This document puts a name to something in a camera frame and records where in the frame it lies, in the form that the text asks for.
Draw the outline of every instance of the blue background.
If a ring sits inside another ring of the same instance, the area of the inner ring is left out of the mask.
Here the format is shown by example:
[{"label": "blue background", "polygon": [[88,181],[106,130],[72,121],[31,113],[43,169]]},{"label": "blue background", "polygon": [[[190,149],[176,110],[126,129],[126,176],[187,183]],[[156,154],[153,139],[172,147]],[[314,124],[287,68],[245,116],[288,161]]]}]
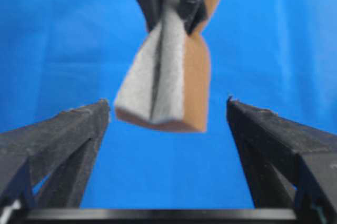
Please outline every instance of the blue background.
[{"label": "blue background", "polygon": [[[112,121],[84,208],[252,208],[229,94],[337,133],[337,1],[222,0],[206,134]],[[116,95],[146,37],[136,0],[0,0],[0,131]]]}]

